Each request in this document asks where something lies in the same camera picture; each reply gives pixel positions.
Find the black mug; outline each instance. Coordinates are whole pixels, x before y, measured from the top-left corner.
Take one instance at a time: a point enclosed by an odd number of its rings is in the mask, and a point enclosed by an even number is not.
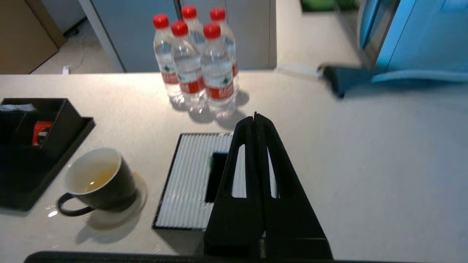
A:
[[[88,152],[69,165],[65,187],[68,192],[58,199],[57,207],[66,216],[80,216],[94,209],[120,212],[137,196],[132,172],[122,156],[111,148]],[[74,197],[88,207],[64,209],[63,204]]]

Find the tea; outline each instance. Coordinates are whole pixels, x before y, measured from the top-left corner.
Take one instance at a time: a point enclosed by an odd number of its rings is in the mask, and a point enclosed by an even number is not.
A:
[[[91,179],[91,182],[89,183],[86,192],[96,190],[99,187],[105,185],[114,176],[116,171],[117,167],[111,167],[96,175],[94,178]]]

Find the water bottle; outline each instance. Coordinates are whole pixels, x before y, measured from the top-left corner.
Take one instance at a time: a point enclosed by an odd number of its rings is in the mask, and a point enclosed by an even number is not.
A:
[[[202,72],[208,107],[217,119],[229,118],[236,110],[234,101],[233,64],[221,39],[218,24],[205,25],[206,44],[202,54]]]
[[[237,92],[239,92],[239,76],[237,75],[239,70],[237,69],[234,33],[226,23],[226,11],[223,8],[213,8],[210,12],[210,18],[213,23],[219,24],[219,27],[221,28],[221,39],[224,41],[224,44],[227,47],[227,51],[229,52],[229,57],[231,58],[233,67],[234,93],[237,94]]]
[[[176,66],[184,103],[190,112],[201,113],[206,104],[206,95],[200,52],[189,37],[189,28],[186,23],[177,21],[172,24],[171,28],[175,37],[172,59]]]
[[[182,8],[183,21],[189,27],[189,36],[200,53],[205,48],[205,37],[203,36],[203,26],[197,18],[197,9],[193,6],[185,6]]]
[[[162,80],[166,87],[169,99],[176,104],[183,103],[182,93],[179,88],[176,67],[172,60],[172,45],[174,36],[169,28],[169,19],[166,15],[155,15],[153,25],[156,28],[153,50],[161,71]]]

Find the red packet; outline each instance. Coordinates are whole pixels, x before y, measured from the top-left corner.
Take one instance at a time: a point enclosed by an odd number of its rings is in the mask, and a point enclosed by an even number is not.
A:
[[[34,132],[32,134],[32,145],[39,146],[42,141],[47,137],[52,127],[53,122],[38,121],[34,125]]]

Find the countertop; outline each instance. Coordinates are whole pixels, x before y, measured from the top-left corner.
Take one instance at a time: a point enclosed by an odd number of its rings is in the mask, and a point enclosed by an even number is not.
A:
[[[41,250],[179,253],[151,229],[179,134],[232,131],[255,111],[275,124],[336,259],[468,260],[468,86],[386,86],[340,101],[314,77],[257,71],[240,81],[238,111],[219,123],[174,109],[157,73],[0,76],[0,98],[66,97],[94,117],[69,163],[113,147],[149,187],[134,224],[97,232],[84,217],[49,217],[62,170],[29,212],[0,210],[0,262]]]

